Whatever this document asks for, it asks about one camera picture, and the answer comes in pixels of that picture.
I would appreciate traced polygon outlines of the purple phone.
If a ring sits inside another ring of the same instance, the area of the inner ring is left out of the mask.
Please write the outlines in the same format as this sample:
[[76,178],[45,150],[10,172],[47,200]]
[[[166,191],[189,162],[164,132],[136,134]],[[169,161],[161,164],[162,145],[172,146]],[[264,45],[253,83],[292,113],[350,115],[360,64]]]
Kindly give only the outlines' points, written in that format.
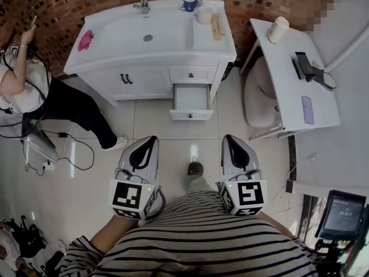
[[312,106],[311,98],[302,96],[303,116],[306,124],[313,125],[314,122],[314,110]]

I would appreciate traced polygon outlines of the white cup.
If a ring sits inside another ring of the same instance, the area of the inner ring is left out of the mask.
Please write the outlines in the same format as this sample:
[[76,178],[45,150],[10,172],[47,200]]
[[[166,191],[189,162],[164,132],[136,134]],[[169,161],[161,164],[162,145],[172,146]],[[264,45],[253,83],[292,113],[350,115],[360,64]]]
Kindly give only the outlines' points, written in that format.
[[212,21],[213,10],[207,6],[200,6],[194,9],[194,15],[197,23],[207,25]]

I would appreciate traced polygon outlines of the round table mirror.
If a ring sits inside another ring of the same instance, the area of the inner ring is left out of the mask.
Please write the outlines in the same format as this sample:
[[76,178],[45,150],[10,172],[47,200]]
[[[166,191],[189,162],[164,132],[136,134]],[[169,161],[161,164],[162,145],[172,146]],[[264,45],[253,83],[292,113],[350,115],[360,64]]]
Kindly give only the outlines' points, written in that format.
[[325,72],[323,69],[318,69],[313,67],[312,68],[315,73],[314,81],[321,85],[324,89],[327,89],[328,91],[333,91],[336,89],[337,84],[335,79],[331,74],[328,72]]

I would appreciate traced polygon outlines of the pink cloth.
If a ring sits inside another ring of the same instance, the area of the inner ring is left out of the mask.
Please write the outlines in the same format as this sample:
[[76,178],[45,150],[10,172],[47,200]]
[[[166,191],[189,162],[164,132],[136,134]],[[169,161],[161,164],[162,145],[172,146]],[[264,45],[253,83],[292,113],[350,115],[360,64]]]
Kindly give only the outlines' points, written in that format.
[[91,30],[86,31],[78,43],[78,51],[87,50],[95,37]]

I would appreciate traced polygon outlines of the cream lidded cup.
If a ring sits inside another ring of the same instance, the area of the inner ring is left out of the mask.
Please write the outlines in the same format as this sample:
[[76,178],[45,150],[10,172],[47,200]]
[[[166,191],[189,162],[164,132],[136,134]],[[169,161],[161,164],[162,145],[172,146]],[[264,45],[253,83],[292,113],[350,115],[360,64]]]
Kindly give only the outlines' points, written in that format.
[[279,16],[268,29],[267,38],[272,44],[277,44],[287,30],[289,30],[289,22],[283,16]]

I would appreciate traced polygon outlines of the white ceramic sink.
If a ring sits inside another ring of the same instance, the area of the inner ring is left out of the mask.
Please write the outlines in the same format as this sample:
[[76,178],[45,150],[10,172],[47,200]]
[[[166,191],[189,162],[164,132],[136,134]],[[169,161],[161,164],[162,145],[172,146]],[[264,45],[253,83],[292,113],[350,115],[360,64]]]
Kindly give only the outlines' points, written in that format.
[[[221,41],[213,39],[209,24],[197,23],[194,13],[180,10],[179,4],[180,0],[157,0],[149,3],[147,14],[129,4],[86,16],[63,71],[78,74],[114,63],[182,56],[234,61],[236,50],[224,2],[208,1],[223,23],[225,35]],[[78,51],[78,43],[88,30],[95,37],[87,50]],[[145,35],[153,39],[145,42]]]

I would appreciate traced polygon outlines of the person's left forearm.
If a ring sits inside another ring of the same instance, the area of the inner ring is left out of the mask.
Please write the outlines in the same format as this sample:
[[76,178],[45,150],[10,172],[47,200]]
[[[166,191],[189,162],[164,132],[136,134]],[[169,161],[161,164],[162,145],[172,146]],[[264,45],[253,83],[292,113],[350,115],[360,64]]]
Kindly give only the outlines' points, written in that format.
[[138,220],[114,215],[90,240],[90,244],[102,253],[108,253],[130,230],[138,226]]

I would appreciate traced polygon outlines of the black bags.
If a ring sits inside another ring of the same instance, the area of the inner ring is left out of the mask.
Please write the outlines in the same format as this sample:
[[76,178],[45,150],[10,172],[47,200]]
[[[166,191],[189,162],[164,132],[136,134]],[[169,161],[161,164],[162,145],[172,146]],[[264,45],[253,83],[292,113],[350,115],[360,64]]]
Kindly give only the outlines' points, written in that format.
[[0,221],[0,262],[5,262],[12,272],[12,277],[59,277],[61,263],[67,253],[63,240],[58,241],[59,249],[46,261],[43,269],[38,271],[27,263],[46,248],[47,241],[43,232],[35,225],[25,224],[25,216],[21,217],[22,226],[12,219],[9,222]]

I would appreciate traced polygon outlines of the white drawer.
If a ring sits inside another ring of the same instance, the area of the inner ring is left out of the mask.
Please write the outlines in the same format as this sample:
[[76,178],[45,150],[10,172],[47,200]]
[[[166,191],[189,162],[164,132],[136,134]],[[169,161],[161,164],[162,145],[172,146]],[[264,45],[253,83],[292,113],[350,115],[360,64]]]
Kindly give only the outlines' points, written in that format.
[[206,121],[213,115],[209,84],[174,84],[174,121]]
[[214,66],[170,66],[169,76],[174,84],[211,84],[216,74]]

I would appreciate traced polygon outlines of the person's right forearm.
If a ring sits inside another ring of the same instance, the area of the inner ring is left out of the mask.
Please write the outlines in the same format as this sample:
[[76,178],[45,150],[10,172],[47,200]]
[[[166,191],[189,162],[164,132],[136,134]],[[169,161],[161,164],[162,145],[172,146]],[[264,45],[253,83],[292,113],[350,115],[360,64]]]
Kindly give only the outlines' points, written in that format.
[[286,237],[290,239],[293,239],[295,237],[288,228],[286,228],[281,223],[271,218],[269,215],[260,212],[258,214],[258,218],[269,222],[272,226],[274,226],[280,233],[284,234]]

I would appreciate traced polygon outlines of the person's striped shirt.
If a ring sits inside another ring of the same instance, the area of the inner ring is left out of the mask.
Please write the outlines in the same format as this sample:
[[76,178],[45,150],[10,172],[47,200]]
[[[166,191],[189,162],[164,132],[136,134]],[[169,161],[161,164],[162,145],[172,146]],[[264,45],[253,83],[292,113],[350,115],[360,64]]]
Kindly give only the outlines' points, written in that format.
[[229,214],[216,192],[184,195],[106,254],[80,237],[59,277],[318,277],[316,255],[255,216]]

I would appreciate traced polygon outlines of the person's brown shoe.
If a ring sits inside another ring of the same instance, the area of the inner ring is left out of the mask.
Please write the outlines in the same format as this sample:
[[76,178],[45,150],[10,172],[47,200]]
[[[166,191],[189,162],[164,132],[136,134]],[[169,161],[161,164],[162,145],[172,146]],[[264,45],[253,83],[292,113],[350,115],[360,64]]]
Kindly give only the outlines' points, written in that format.
[[187,175],[203,175],[204,167],[199,162],[191,162],[187,168]]

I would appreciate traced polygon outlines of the black waste bin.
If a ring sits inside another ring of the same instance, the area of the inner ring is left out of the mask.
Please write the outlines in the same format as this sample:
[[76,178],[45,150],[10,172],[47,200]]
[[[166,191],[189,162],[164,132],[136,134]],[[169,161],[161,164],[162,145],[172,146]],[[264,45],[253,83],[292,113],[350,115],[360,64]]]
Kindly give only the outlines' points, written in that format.
[[224,74],[222,76],[221,81],[224,81],[228,77],[228,75],[229,75],[229,73],[230,73],[230,71],[232,70],[233,67],[234,67],[234,63],[233,62],[229,62],[227,64],[227,67],[226,67],[226,69],[224,71]]

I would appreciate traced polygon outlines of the wooden brush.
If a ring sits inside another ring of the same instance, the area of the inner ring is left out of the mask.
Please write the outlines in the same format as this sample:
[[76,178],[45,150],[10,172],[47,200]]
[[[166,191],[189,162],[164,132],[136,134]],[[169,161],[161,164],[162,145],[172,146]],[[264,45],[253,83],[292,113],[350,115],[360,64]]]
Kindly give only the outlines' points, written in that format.
[[223,39],[223,36],[225,35],[225,30],[221,21],[220,14],[213,14],[210,24],[212,28],[213,39],[215,41],[221,41]]

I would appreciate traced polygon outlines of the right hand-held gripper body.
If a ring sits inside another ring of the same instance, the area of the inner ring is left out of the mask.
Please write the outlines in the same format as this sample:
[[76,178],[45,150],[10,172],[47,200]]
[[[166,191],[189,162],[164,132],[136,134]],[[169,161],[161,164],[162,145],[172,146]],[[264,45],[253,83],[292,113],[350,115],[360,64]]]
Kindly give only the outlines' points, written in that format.
[[262,179],[255,151],[243,140],[227,134],[221,145],[217,187],[225,210],[235,216],[253,216],[268,203],[267,182]]

